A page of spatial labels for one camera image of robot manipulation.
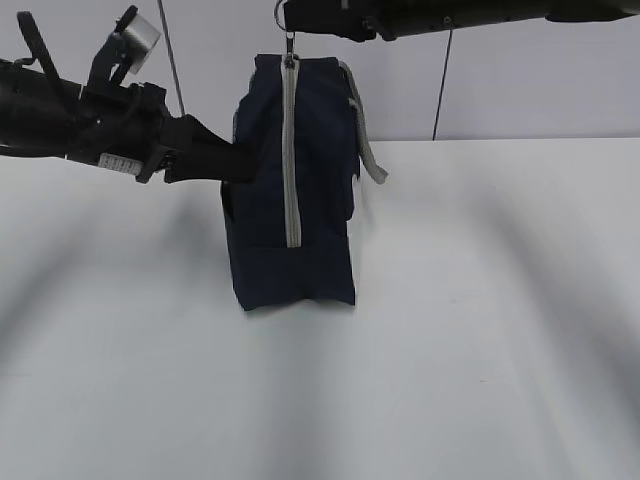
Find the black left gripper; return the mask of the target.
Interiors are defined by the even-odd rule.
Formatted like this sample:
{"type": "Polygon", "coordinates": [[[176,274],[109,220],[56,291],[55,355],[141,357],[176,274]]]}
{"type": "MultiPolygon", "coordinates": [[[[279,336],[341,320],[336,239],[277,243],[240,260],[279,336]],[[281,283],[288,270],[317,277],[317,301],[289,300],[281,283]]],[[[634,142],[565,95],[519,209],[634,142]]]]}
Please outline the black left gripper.
{"type": "Polygon", "coordinates": [[[168,184],[190,180],[251,183],[256,155],[217,136],[192,115],[172,118],[155,84],[85,86],[79,132],[66,160],[133,176],[146,184],[164,170],[168,184]]]}

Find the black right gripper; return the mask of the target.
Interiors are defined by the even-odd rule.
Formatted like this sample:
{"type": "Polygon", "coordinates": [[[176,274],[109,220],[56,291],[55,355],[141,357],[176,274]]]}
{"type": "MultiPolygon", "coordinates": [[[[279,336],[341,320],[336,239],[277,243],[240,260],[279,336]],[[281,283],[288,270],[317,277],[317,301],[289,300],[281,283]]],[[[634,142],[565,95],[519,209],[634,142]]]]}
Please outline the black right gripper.
{"type": "Polygon", "coordinates": [[[372,35],[385,41],[492,23],[499,1],[293,0],[283,5],[289,31],[322,35],[372,35]]]}

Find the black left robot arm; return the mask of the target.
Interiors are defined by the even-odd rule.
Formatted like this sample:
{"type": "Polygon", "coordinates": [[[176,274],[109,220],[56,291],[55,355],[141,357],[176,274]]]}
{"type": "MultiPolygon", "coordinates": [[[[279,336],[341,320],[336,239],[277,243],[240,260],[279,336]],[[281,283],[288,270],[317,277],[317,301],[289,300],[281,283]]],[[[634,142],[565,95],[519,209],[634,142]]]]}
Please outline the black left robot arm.
{"type": "Polygon", "coordinates": [[[59,76],[31,12],[19,12],[17,20],[30,55],[1,63],[2,155],[66,159],[142,184],[158,172],[168,184],[255,179],[255,155],[191,115],[172,116],[164,88],[124,85],[162,35],[136,6],[117,20],[84,85],[59,76]]]}

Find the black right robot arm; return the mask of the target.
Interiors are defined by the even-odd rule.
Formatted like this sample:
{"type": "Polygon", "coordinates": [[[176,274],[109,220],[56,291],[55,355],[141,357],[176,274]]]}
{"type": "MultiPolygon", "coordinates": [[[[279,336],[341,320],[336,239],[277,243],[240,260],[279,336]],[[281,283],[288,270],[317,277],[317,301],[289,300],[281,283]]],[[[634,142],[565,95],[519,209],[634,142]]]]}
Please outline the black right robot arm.
{"type": "Polygon", "coordinates": [[[390,0],[286,1],[285,28],[363,43],[532,19],[555,23],[613,22],[639,14],[637,1],[390,0]]]}

